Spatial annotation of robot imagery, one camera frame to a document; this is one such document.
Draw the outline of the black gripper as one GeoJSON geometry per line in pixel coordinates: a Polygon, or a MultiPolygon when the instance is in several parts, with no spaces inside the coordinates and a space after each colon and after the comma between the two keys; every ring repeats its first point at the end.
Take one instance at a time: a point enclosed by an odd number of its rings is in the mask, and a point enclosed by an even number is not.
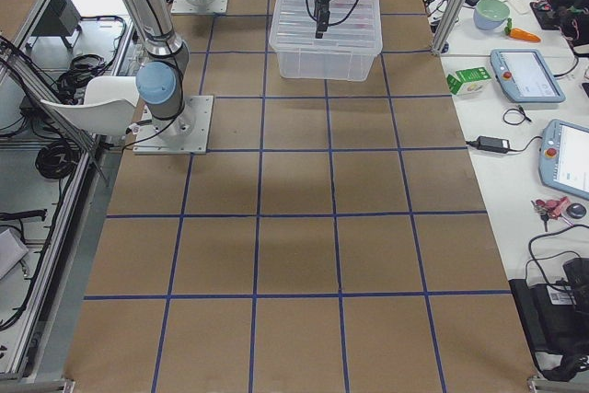
{"type": "Polygon", "coordinates": [[[315,0],[314,18],[316,20],[316,39],[321,39],[323,37],[323,32],[326,32],[328,30],[329,16],[329,1],[315,0]]]}

